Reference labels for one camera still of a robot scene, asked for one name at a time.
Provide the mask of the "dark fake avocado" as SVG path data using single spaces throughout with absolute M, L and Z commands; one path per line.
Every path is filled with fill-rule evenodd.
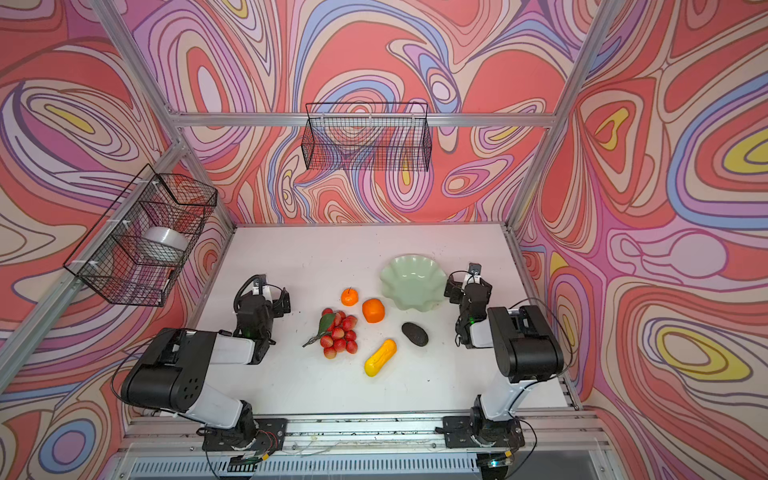
M 425 347 L 429 342 L 428 333 L 421 326 L 415 323 L 403 323 L 401 326 L 401 331 L 411 343 L 418 347 Z

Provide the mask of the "yellow fake mango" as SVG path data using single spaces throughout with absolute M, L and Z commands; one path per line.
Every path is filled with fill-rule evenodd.
M 396 354 L 397 344 L 392 339 L 385 340 L 382 345 L 365 361 L 364 372 L 369 377 L 379 374 L 386 363 Z

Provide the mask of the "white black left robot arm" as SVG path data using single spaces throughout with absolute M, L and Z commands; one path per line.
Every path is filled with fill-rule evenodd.
M 290 293 L 256 274 L 237 290 L 232 311 L 236 320 L 232 332 L 162 329 L 115 395 L 127 405 L 198 423 L 206 452 L 255 450 L 261 435 L 270 451 L 277 441 L 259 428 L 251 404 L 222 393 L 206 377 L 212 365 L 261 364 L 276 344 L 274 321 L 291 312 Z

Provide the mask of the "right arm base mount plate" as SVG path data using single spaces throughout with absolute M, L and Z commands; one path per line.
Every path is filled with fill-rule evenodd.
M 517 450 L 526 444 L 524 433 L 517 419 L 488 421 L 469 415 L 444 416 L 442 424 L 435 428 L 442 435 L 447 448 L 504 448 Z

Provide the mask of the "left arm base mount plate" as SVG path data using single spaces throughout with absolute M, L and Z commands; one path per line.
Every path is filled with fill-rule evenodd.
M 231 429 L 203 426 L 196 434 L 203 438 L 206 452 L 274 453 L 283 448 L 287 425 L 286 418 L 257 418 L 251 425 L 241 423 Z

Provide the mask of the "large fake orange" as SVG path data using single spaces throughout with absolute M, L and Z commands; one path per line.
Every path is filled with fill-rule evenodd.
M 386 308 L 381 300 L 371 298 L 363 302 L 362 314 L 368 323 L 375 324 L 386 317 Z

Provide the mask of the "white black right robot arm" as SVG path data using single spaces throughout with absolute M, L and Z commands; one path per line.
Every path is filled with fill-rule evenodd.
M 535 386 L 563 373 L 564 354 L 539 307 L 525 301 L 492 307 L 492 285 L 482 278 L 481 266 L 471 263 L 461 273 L 461 280 L 449 274 L 444 290 L 459 307 L 455 344 L 491 349 L 499 375 L 476 396 L 468 415 L 446 416 L 436 431 L 450 449 L 514 451 L 525 444 L 517 410 Z

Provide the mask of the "red lychee bunch with leaf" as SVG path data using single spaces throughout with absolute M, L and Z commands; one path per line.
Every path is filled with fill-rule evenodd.
M 319 345 L 326 359 L 332 360 L 339 354 L 347 352 L 355 354 L 358 350 L 357 327 L 358 318 L 348 315 L 341 310 L 325 308 L 318 321 L 317 332 L 303 345 Z

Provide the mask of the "small orange tangerine with stem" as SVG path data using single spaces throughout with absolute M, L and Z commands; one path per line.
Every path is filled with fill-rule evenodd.
M 342 291 L 340 302 L 347 307 L 355 306 L 359 302 L 358 291 L 354 288 L 346 288 Z

